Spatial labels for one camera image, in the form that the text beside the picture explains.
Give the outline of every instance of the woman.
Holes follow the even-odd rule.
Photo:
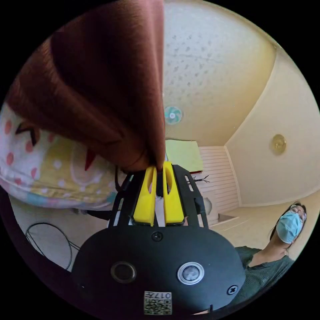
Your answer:
[[[300,235],[306,219],[306,207],[295,202],[278,219],[264,249],[236,247],[245,268],[246,280],[229,306],[271,287],[288,271],[294,261],[288,257],[287,250]]]

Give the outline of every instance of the red polka dot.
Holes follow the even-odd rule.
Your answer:
[[[49,134],[49,137],[48,137],[48,141],[49,141],[49,142],[52,142],[53,139],[54,139],[54,137],[55,137],[55,134],[54,134],[54,133],[50,133],[50,134]]]
[[[28,141],[28,142],[26,143],[26,151],[27,151],[27,152],[32,152],[32,150],[33,150],[32,142],[31,142],[31,141]]]
[[[13,163],[13,160],[14,160],[13,153],[12,152],[8,153],[8,155],[7,155],[7,165],[11,166],[12,163]]]
[[[20,186],[20,184],[22,183],[21,179],[20,178],[17,178],[17,179],[14,179],[14,182]]]
[[[9,134],[10,131],[11,131],[11,128],[12,128],[12,122],[11,122],[10,120],[8,120],[8,121],[6,122],[5,127],[4,127],[4,133],[5,133],[5,134]]]
[[[32,177],[32,179],[35,178],[36,173],[37,173],[37,168],[33,168],[33,169],[31,170],[31,177]]]

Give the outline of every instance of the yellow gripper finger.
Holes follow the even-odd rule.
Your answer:
[[[184,214],[180,201],[177,183],[174,177],[172,163],[163,164],[163,207],[165,224],[183,223]]]
[[[146,170],[133,219],[138,223],[150,224],[153,227],[156,205],[157,169],[149,167]]]

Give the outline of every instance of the black cable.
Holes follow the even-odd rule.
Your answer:
[[[68,270],[68,268],[70,267],[70,265],[71,265],[71,263],[72,263],[72,248],[75,248],[76,250],[79,251],[79,250],[80,250],[80,247],[77,246],[76,244],[74,244],[73,242],[71,242],[71,241],[68,239],[68,237],[65,235],[65,233],[64,233],[60,228],[58,228],[57,226],[55,226],[55,225],[53,225],[53,224],[51,224],[51,223],[48,223],[48,222],[37,222],[37,223],[34,223],[34,224],[32,224],[31,226],[29,226],[29,227],[27,228],[27,231],[26,231],[26,233],[25,233],[25,236],[26,236],[26,238],[28,239],[28,241],[29,241],[30,244],[32,244],[32,243],[31,243],[29,237],[32,239],[32,241],[34,242],[34,244],[36,245],[36,247],[39,249],[40,253],[41,253],[44,257],[46,257],[45,254],[44,254],[44,253],[42,252],[42,250],[39,248],[39,246],[37,245],[37,243],[35,242],[35,240],[33,239],[32,235],[31,235],[31,233],[30,233],[30,229],[31,229],[32,227],[37,226],[37,225],[41,225],[41,224],[48,225],[48,226],[51,226],[51,227],[56,228],[56,229],[59,230],[59,231],[63,234],[63,236],[66,238],[66,240],[67,240],[67,242],[68,242],[68,245],[69,245],[69,248],[70,248],[70,261],[69,261],[69,263],[68,263],[68,266],[65,268],[66,270]]]

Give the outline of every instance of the screw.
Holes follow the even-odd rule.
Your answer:
[[[161,232],[156,231],[151,235],[151,238],[152,238],[153,241],[159,242],[159,241],[161,241],[163,239],[163,235],[162,235]]]
[[[235,294],[236,292],[238,291],[238,286],[234,285],[234,286],[231,286],[228,291],[227,291],[227,294],[229,296]]]

